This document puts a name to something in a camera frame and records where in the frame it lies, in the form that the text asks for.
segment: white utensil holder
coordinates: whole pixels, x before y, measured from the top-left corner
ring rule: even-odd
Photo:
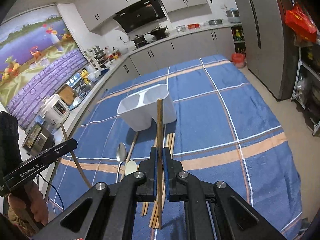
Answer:
[[[143,89],[122,99],[117,114],[134,130],[142,131],[157,122],[157,99],[163,99],[163,123],[177,120],[173,101],[166,84],[158,84]]]

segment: wall mural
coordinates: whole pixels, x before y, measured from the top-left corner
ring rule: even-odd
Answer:
[[[0,102],[25,129],[87,63],[56,6],[18,16],[0,26]]]

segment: red plastic bag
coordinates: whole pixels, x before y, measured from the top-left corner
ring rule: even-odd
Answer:
[[[309,18],[302,12],[300,6],[295,3],[292,10],[285,14],[285,24],[306,41],[316,42],[317,28],[311,23]]]
[[[243,68],[245,66],[245,55],[241,53],[234,53],[231,56],[233,65],[235,65],[237,68]]]

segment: purple wall panel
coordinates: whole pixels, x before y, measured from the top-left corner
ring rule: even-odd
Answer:
[[[19,125],[27,128],[39,112],[43,98],[52,96],[87,63],[81,51],[74,49],[35,75],[7,105],[10,113],[17,117]]]

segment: rice cooker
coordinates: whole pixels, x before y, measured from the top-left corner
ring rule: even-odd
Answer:
[[[53,94],[49,99],[45,99],[39,112],[39,115],[56,129],[67,119],[69,114],[68,106],[58,94]]]

